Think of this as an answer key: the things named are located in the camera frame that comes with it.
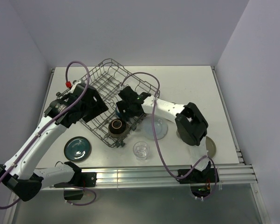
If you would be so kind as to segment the aluminium mounting rail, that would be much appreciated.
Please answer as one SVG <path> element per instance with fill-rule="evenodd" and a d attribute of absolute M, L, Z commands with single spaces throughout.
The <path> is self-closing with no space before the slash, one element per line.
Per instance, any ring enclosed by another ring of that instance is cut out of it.
<path fill-rule="evenodd" d="M 223 184 L 254 184 L 257 178 L 251 165 L 217 166 L 218 186 Z M 164 167 L 83 168 L 88 177 L 85 187 L 95 189 L 125 189 L 186 186 L 169 175 Z"/>

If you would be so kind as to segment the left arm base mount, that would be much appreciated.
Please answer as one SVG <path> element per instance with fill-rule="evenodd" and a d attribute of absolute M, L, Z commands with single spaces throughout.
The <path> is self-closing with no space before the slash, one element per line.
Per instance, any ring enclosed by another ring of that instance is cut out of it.
<path fill-rule="evenodd" d="M 74 171 L 74 175 L 69 182 L 61 182 L 54 184 L 54 188 L 74 188 L 75 191 L 64 190 L 63 197 L 65 201 L 74 206 L 86 206 L 95 202 L 97 194 L 94 190 L 90 189 L 96 185 L 96 172 L 90 172 L 86 174 L 82 172 L 82 169 L 73 162 L 67 161 L 63 165 L 71 167 Z M 94 198 L 88 203 L 75 203 L 74 201 L 81 200 L 84 193 L 91 192 Z"/>

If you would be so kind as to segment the light blue glass plate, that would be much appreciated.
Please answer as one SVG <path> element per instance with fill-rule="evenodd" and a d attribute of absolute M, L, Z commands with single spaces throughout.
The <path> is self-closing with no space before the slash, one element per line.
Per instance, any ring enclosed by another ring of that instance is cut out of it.
<path fill-rule="evenodd" d="M 142 121 L 142 133 L 144 137 L 154 140 L 154 135 L 153 135 L 153 130 L 152 130 L 152 119 L 151 116 L 146 117 Z M 154 116 L 154 128 L 156 132 L 157 139 L 162 139 L 168 131 L 168 125 L 165 119 L 159 117 L 159 116 Z"/>

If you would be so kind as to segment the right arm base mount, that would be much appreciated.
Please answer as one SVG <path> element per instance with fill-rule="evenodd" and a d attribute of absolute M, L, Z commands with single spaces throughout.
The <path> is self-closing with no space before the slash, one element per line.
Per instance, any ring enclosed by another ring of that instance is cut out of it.
<path fill-rule="evenodd" d="M 179 169 L 177 178 L 181 184 L 203 184 L 219 182 L 219 175 L 215 172 L 214 168 L 198 171 L 194 169 L 188 176 L 183 178 L 189 169 Z"/>

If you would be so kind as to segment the brown patterned bowl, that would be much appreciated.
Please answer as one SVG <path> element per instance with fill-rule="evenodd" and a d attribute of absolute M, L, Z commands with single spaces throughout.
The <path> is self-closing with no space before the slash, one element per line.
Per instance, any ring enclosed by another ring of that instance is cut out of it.
<path fill-rule="evenodd" d="M 111 120 L 108 126 L 109 134 L 114 138 L 118 138 L 121 135 L 123 135 L 126 129 L 127 129 L 127 123 L 122 119 Z"/>

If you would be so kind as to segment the dark teal ceramic plate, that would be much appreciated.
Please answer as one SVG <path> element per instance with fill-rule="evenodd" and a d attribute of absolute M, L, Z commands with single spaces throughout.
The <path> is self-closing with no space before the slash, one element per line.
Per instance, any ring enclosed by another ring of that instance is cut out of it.
<path fill-rule="evenodd" d="M 82 162 L 90 156 L 92 146 L 85 137 L 76 136 L 65 144 L 63 151 L 69 161 Z"/>

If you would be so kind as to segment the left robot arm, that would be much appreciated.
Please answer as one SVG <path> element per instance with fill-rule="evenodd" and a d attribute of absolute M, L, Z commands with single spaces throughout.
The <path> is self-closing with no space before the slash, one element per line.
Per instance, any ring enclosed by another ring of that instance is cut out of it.
<path fill-rule="evenodd" d="M 81 168 L 70 161 L 52 168 L 37 169 L 36 166 L 72 124 L 81 119 L 89 122 L 107 110 L 96 88 L 85 83 L 75 84 L 68 94 L 50 103 L 22 148 L 5 164 L 0 164 L 0 182 L 24 202 L 51 185 L 82 184 Z"/>

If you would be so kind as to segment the grey ceramic plate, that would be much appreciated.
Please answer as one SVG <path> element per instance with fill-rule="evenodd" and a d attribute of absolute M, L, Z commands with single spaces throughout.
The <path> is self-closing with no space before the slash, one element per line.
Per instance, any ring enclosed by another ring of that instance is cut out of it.
<path fill-rule="evenodd" d="M 217 152 L 217 147 L 215 142 L 209 136 L 206 136 L 205 145 L 206 145 L 207 155 L 213 159 Z"/>

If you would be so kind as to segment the clear plastic cup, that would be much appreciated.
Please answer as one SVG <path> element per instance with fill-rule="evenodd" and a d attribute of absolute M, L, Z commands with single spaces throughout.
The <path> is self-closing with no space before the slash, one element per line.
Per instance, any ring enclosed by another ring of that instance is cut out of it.
<path fill-rule="evenodd" d="M 133 153 L 137 160 L 145 161 L 148 158 L 150 146 L 144 141 L 139 141 L 133 146 Z"/>

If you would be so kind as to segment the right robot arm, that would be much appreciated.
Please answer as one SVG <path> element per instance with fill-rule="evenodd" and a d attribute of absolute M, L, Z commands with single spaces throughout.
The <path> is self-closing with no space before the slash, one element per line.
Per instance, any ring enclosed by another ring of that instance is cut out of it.
<path fill-rule="evenodd" d="M 138 95 L 130 86 L 120 87 L 118 95 L 121 101 L 117 102 L 117 107 L 122 116 L 130 118 L 144 113 L 151 115 L 151 128 L 157 152 L 170 176 L 177 180 L 184 180 L 192 173 L 194 180 L 202 182 L 209 175 L 207 169 L 213 167 L 215 180 L 218 180 L 216 165 L 208 156 L 206 149 L 208 123 L 194 103 L 176 104 L 160 99 L 157 94 L 151 95 L 146 92 Z M 174 123 L 181 140 L 185 144 L 197 148 L 199 156 L 196 158 L 196 162 L 182 176 L 174 175 L 164 161 L 154 125 L 156 116 Z"/>

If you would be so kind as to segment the dark blue mug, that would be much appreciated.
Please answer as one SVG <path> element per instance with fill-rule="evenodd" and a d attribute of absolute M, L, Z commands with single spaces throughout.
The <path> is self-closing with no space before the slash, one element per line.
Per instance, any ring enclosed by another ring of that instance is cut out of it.
<path fill-rule="evenodd" d="M 121 113 L 119 112 L 119 109 L 118 109 L 117 106 L 116 106 L 116 109 L 115 109 L 115 113 L 116 113 L 117 117 L 119 117 L 120 119 L 122 119 L 122 115 L 121 115 Z"/>

